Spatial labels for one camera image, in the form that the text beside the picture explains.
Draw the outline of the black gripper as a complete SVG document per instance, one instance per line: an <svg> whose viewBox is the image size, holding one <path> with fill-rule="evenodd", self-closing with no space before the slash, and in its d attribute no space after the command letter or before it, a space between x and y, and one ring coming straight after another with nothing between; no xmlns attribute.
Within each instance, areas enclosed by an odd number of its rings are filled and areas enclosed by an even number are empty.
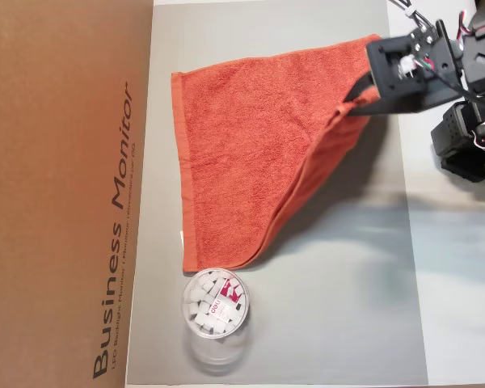
<svg viewBox="0 0 485 388"><path fill-rule="evenodd" d="M382 98L372 78L360 78L344 101L355 101L349 116L417 113L459 98L461 70L444 22L416 28L382 44L390 76Z"/></svg>

